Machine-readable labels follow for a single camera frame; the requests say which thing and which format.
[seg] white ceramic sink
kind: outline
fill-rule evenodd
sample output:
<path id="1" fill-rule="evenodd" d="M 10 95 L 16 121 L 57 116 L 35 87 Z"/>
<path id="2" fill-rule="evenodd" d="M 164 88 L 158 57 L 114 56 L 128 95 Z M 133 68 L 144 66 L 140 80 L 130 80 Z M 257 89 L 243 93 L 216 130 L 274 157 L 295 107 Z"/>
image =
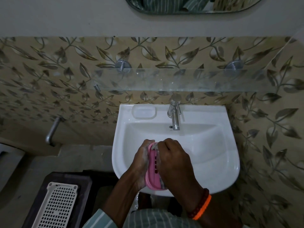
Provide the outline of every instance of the white ceramic sink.
<path id="1" fill-rule="evenodd" d="M 156 109 L 154 118 L 135 119 L 132 107 L 141 105 L 120 105 L 112 151 L 118 178 L 129 168 L 145 139 L 158 142 L 172 138 L 189 154 L 197 181 L 210 193 L 220 192 L 235 182 L 240 161 L 224 106 L 181 105 L 180 130 L 173 131 L 169 128 L 172 120 L 167 116 L 169 105 L 150 105 Z M 169 190 L 153 191 L 147 187 L 142 192 L 172 196 Z"/>

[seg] chrome faucet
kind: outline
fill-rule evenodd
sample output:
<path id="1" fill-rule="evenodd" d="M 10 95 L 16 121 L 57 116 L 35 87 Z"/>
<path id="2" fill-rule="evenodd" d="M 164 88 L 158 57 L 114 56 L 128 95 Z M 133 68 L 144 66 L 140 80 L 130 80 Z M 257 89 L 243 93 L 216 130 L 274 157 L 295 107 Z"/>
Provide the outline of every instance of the chrome faucet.
<path id="1" fill-rule="evenodd" d="M 179 130 L 179 121 L 178 115 L 181 115 L 180 104 L 181 96 L 179 94 L 172 94 L 170 98 L 170 106 L 168 110 L 168 117 L 172 118 L 172 127 L 173 130 Z"/>

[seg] mirror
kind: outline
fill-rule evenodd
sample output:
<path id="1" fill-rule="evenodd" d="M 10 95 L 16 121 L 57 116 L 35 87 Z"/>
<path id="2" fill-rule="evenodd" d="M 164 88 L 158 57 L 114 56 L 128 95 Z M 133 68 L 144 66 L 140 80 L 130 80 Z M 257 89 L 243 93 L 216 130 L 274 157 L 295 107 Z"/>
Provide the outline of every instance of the mirror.
<path id="1" fill-rule="evenodd" d="M 260 0 L 126 0 L 136 11 L 150 15 L 229 13 L 248 9 Z"/>

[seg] white plastic basket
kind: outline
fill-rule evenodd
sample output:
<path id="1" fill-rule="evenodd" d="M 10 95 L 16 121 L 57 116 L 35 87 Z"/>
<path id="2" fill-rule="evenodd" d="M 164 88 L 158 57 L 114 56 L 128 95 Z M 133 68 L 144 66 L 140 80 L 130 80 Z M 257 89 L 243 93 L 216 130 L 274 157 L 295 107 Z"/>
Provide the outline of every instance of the white plastic basket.
<path id="1" fill-rule="evenodd" d="M 66 228 L 77 189 L 77 185 L 50 182 L 32 228 Z"/>

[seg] pink soap dish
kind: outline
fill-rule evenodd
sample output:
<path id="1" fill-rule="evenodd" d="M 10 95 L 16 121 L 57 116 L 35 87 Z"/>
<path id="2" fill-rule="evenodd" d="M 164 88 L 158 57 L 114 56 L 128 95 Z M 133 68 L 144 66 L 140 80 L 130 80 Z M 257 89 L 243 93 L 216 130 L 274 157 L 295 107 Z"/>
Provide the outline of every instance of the pink soap dish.
<path id="1" fill-rule="evenodd" d="M 157 146 L 155 144 L 157 144 L 157 142 L 151 143 L 148 146 L 149 165 L 145 176 L 146 186 L 151 190 L 166 190 L 167 188 L 165 188 L 164 183 L 156 168 L 157 149 L 155 148 L 157 148 Z"/>

